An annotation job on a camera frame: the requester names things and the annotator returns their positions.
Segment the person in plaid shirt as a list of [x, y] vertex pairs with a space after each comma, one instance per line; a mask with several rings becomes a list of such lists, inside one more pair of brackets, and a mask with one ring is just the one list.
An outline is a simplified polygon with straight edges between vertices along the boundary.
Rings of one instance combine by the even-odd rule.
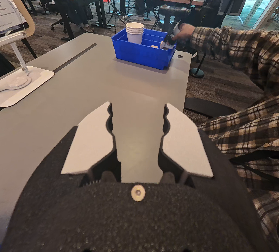
[[271, 251], [278, 251], [279, 96], [237, 113], [212, 118], [197, 127], [202, 129], [221, 152], [230, 158], [258, 151], [276, 152], [266, 158], [237, 166], [237, 171], [252, 198]]

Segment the blue plastic bin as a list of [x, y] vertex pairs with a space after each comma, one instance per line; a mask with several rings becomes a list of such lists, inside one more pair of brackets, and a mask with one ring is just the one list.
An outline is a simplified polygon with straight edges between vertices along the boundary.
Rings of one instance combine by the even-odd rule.
[[135, 44], [127, 41], [127, 32], [123, 29], [111, 39], [117, 59], [163, 70], [169, 66], [176, 50], [176, 44], [168, 51], [160, 49], [166, 35], [166, 32], [144, 28], [142, 43]]

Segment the black office chair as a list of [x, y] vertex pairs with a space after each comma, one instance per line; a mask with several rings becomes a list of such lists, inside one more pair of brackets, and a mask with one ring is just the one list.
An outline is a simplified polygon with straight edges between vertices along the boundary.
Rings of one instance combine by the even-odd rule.
[[231, 115], [237, 111], [231, 107], [199, 98], [185, 98], [184, 109], [207, 118]]

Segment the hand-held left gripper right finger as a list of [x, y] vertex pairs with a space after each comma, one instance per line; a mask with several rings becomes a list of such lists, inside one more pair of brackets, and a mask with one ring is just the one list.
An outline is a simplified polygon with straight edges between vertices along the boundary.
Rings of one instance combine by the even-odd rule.
[[213, 171], [194, 122], [170, 103], [165, 104], [163, 119], [163, 136], [158, 153], [158, 166], [162, 172], [171, 172], [175, 178], [181, 178], [184, 172], [213, 178]]

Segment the person's right hand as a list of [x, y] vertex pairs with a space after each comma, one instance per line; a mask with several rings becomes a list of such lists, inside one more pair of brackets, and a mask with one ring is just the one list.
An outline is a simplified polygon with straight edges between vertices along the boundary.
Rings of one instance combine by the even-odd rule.
[[181, 23], [174, 29], [174, 36], [172, 38], [173, 41], [176, 40], [188, 40], [190, 39], [192, 33], [194, 32], [195, 27], [187, 24]]

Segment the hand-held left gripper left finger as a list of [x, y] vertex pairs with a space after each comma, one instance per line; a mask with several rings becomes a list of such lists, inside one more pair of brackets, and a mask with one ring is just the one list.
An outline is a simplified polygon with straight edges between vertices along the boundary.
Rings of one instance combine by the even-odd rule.
[[116, 151], [112, 103], [107, 101], [78, 125], [61, 174], [79, 175], [92, 171]]

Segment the white instruction sheet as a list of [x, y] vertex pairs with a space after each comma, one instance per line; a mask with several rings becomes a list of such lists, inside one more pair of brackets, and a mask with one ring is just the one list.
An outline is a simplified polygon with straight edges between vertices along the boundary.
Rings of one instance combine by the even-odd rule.
[[0, 0], [0, 32], [16, 30], [25, 22], [13, 0]]

